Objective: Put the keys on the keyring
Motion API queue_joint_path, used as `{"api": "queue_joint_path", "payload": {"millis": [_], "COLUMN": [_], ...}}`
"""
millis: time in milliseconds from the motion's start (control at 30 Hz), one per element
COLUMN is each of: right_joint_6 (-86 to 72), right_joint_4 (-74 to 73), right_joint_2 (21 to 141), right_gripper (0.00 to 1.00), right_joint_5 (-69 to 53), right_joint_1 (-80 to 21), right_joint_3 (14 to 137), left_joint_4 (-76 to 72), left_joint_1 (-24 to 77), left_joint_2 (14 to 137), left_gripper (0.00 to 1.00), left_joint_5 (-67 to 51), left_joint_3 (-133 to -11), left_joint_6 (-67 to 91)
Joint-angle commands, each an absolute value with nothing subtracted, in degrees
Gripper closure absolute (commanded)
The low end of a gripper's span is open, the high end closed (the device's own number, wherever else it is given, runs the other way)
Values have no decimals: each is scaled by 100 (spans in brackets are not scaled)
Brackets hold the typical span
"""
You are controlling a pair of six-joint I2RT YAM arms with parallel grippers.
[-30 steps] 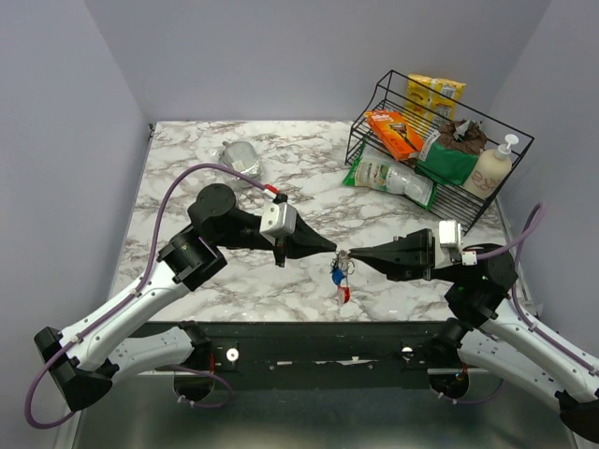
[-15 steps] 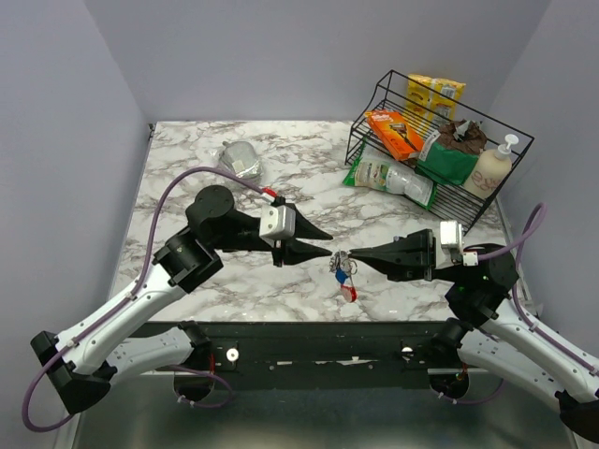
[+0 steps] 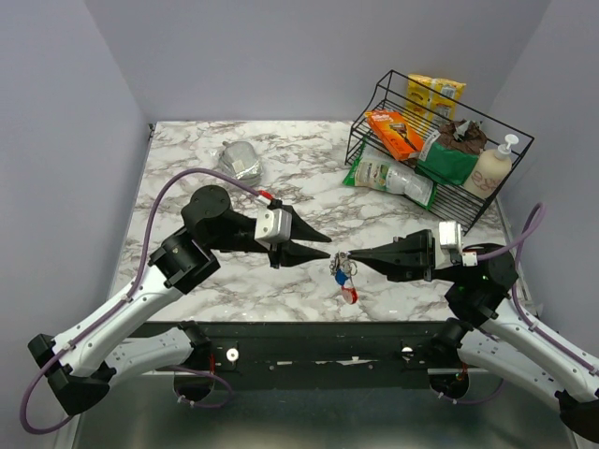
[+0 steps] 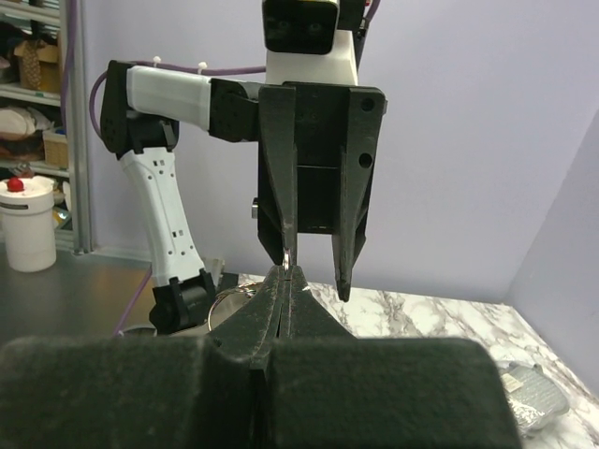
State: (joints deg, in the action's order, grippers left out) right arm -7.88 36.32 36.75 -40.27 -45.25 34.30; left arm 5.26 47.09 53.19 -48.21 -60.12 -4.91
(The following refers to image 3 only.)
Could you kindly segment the blue key tag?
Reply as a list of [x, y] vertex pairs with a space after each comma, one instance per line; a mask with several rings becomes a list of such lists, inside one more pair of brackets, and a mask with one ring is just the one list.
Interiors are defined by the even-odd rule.
[[340, 286], [345, 286], [349, 277], [341, 269], [338, 269], [334, 274], [334, 279], [335, 279], [335, 282], [337, 284], [339, 284]]

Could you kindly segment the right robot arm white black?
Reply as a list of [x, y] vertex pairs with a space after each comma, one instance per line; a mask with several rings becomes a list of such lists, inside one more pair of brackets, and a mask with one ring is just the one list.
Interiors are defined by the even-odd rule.
[[431, 357], [458, 360], [528, 390], [556, 409], [580, 437], [598, 440], [598, 359], [519, 307], [509, 291], [518, 273], [510, 252], [464, 250], [460, 225], [442, 222], [375, 248], [347, 254], [391, 282], [443, 280], [454, 316], [431, 342]]

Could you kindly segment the red carabiner keyring with chain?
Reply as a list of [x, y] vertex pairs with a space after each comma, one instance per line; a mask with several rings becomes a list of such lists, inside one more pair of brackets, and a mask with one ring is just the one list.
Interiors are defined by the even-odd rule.
[[358, 301], [358, 292], [353, 277], [358, 272], [357, 263], [349, 258], [349, 253], [337, 252], [332, 256], [329, 270], [334, 281], [340, 286], [343, 300], [348, 304]]

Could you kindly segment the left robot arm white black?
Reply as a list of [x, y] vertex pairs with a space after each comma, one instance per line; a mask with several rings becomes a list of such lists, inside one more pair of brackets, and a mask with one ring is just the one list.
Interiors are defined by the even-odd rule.
[[329, 237], [282, 201], [264, 192], [257, 198], [261, 206], [250, 218], [232, 209], [225, 188], [199, 188], [182, 209], [183, 227], [155, 251], [142, 253], [142, 266], [129, 286], [69, 330], [30, 340], [30, 354], [67, 415], [90, 410], [127, 377], [172, 365], [198, 369], [206, 362], [208, 348], [191, 324], [140, 340], [130, 349], [123, 342], [211, 277], [220, 268], [216, 252], [264, 253], [274, 268], [329, 258], [306, 245], [329, 243]]

